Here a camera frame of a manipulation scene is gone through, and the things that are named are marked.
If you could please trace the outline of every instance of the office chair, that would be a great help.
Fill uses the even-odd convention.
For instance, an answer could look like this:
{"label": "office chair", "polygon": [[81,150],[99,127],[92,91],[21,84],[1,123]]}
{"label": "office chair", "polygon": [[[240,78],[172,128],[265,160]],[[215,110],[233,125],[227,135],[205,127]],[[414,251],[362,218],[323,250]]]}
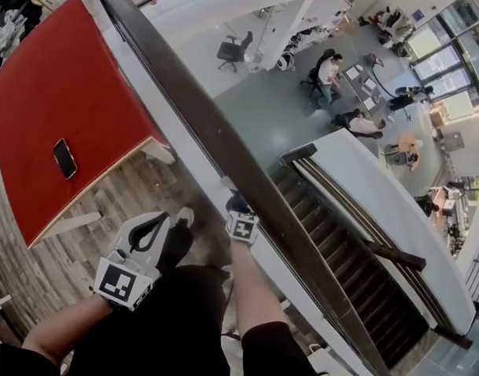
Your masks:
{"label": "office chair", "polygon": [[309,71],[309,74],[307,75],[308,80],[300,81],[300,84],[309,84],[312,85],[312,89],[310,90],[310,95],[314,93],[314,90],[317,89],[319,93],[323,93],[321,91],[321,86],[319,85],[319,80],[318,80],[318,75],[319,75],[319,69],[321,68],[321,65],[323,62],[335,55],[335,50],[333,49],[326,49],[323,52],[323,55],[319,57],[318,62],[316,63],[316,67],[312,68]]}
{"label": "office chair", "polygon": [[222,42],[216,57],[220,60],[223,60],[223,63],[218,67],[220,70],[225,64],[232,64],[234,72],[238,72],[236,65],[234,63],[242,63],[245,61],[245,52],[249,44],[253,42],[253,33],[248,31],[248,35],[243,39],[240,45],[236,44],[238,38],[232,35],[227,36],[230,39],[230,42]]}

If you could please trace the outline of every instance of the red tabletop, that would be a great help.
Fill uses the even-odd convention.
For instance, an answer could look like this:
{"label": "red tabletop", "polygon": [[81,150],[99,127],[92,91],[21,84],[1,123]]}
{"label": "red tabletop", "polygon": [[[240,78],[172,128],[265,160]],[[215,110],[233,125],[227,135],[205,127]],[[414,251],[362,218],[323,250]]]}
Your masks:
{"label": "red tabletop", "polygon": [[[77,163],[53,156],[64,138]],[[0,169],[27,246],[95,181],[151,138],[165,144],[81,0],[69,0],[0,69]]]}

